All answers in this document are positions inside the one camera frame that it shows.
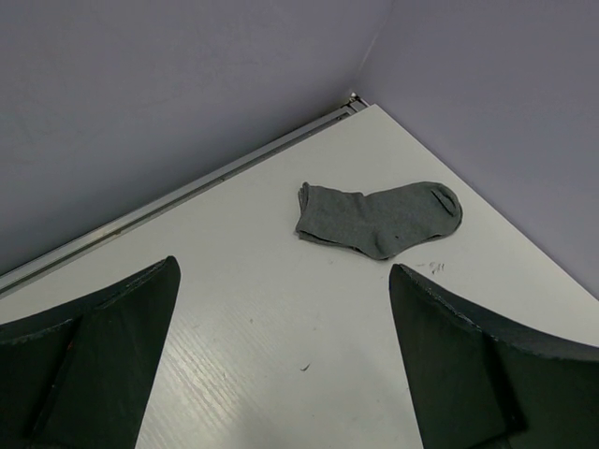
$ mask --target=gray sock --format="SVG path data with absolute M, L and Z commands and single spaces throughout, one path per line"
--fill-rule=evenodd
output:
M 305 182 L 299 189 L 300 239 L 343 246 L 388 259 L 453 234 L 462 210 L 456 194 L 438 182 L 417 182 L 368 196 Z

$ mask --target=metal strip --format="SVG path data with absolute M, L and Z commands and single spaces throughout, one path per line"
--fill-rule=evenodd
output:
M 152 220 L 152 218 L 157 217 L 202 192 L 205 192 L 213 186 L 241 173 L 245 169 L 313 136 L 340 120 L 357 113 L 356 110 L 349 105 L 350 104 L 342 106 L 330 114 L 308 123 L 281 138 L 277 138 L 264 147 L 261 147 L 254 152 L 250 152 L 242 158 L 192 181 L 184 187 L 181 187 L 168 195 L 162 196 L 142 208 L 100 226 L 78 239 L 71 240 L 69 243 L 56 250 L 41 255 L 31 262 L 9 271 L 7 274 L 0 277 L 0 298 L 51 273 L 55 269 L 76 260 L 98 246 L 118 238 L 125 232 L 147 223 Z

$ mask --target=wall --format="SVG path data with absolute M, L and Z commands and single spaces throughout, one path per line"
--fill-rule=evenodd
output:
M 357 92 L 599 297 L 597 23 L 592 0 L 397 0 Z
M 0 273 L 337 107 L 390 5 L 2 2 Z

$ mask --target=white table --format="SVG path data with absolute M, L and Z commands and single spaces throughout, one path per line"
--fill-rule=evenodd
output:
M 369 193 L 423 180 L 460 197 L 463 224 L 448 239 L 379 263 L 293 233 L 304 181 Z M 0 320 L 169 254 L 183 279 L 139 449 L 422 447 L 389 306 L 393 263 L 528 326 L 599 345 L 599 301 L 378 107 L 3 298 Z

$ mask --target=gray wall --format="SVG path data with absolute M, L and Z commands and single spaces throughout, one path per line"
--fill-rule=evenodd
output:
M 0 273 L 328 112 L 391 0 L 0 0 Z
M 593 0 L 397 0 L 357 85 L 596 296 L 598 24 Z

